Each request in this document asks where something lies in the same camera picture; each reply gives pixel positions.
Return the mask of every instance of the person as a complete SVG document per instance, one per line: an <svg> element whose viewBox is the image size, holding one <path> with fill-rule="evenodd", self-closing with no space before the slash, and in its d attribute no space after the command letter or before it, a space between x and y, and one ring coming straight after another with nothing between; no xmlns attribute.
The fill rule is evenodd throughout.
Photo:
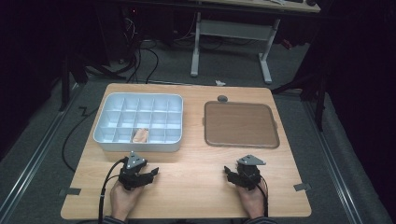
<svg viewBox="0 0 396 224"><path fill-rule="evenodd" d="M263 182L259 186L267 192ZM248 190L235 186L241 203L249 216L245 224L276 224L271 218L265 217L264 214L264 197L262 192L256 187ZM103 220L105 224L124 224L128 214L137 204L143 187L127 190L117 181L110 192L111 216L106 216Z"/></svg>

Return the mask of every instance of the gray carpet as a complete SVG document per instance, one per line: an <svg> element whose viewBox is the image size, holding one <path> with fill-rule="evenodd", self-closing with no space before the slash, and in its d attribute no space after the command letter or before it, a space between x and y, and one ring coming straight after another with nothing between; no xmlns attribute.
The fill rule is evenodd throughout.
<svg viewBox="0 0 396 224"><path fill-rule="evenodd" d="M265 85L261 75L255 51L260 49L261 42L246 45L205 44L201 52L200 74L190 77L192 46L174 45L172 48L158 43L154 50L159 57L159 64L150 81L153 83L176 82L197 85L216 85L215 80L225 82L227 86L276 88L292 80L308 45L291 50L274 45L268 57L274 83ZM137 72L139 83L143 83L156 64L154 54L141 50L142 63ZM106 85L120 82L107 77L90 76L89 82L82 88L70 110L66 113L59 131L50 142L47 154L36 171L28 188L23 193L18 205L9 217L8 223L78 223L63 220L60 216L64 196L62 189L67 189L73 173L62 160L62 148L73 127L84 117L81 106L90 113L99 106ZM21 135L14 148L1 161L0 202L11 192L19 175L30 160L43 135L58 115L61 106L60 85L57 85L52 97L31 118L29 126ZM300 101L298 93L284 93L275 96L276 105L291 150L296 160L301 178L310 184L307 196L312 207L312 215L302 218L277 218L278 223L350 223L346 210L334 186L331 172L325 160L322 144L319 141L316 127L307 112L307 103ZM94 115L85 119L68 138L65 145L65 157L72 167L76 167L84 148ZM362 223L392 223L381 202L377 199L370 180L365 175L353 148L347 141L342 125L332 108L329 97L323 117L322 133L332 150L334 159L350 189ZM134 220L132 223L170 223L174 220ZM195 223L231 223L228 219L189 220Z"/></svg>

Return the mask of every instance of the sleeve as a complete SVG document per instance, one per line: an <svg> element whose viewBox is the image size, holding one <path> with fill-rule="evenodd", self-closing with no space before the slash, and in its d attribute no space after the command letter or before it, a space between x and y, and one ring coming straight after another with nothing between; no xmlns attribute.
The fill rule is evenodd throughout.
<svg viewBox="0 0 396 224"><path fill-rule="evenodd" d="M268 217L256 217L248 220L244 224L277 224L277 222Z"/></svg>
<svg viewBox="0 0 396 224"><path fill-rule="evenodd" d="M103 219L104 224L125 224L125 222L118 220L114 217L105 217Z"/></svg>

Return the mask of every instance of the plastic organizer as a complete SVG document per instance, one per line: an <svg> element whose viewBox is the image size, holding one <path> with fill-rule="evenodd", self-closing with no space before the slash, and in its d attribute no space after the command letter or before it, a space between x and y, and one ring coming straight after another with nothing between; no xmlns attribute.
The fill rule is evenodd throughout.
<svg viewBox="0 0 396 224"><path fill-rule="evenodd" d="M177 94L114 92L107 96L93 139L107 151L163 151L179 149L183 127L183 99ZM147 141L133 142L139 129Z"/></svg>

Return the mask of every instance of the translucent brown lid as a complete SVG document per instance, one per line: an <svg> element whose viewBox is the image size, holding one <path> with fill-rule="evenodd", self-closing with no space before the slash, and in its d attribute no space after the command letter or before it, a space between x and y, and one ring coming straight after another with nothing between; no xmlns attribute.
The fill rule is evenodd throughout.
<svg viewBox="0 0 396 224"><path fill-rule="evenodd" d="M279 147L276 123L268 105L205 104L205 140L211 146Z"/></svg>

